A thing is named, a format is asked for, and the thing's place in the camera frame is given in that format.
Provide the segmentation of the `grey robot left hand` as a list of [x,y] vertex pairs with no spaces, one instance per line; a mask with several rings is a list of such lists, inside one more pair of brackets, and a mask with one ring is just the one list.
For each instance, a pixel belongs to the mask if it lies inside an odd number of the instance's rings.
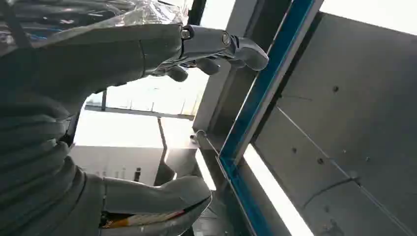
[[182,82],[216,59],[263,70],[267,54],[224,30],[179,24],[82,27],[0,58],[0,233],[3,236],[179,236],[212,201],[201,177],[161,186],[99,177],[63,140],[93,93],[147,76]]

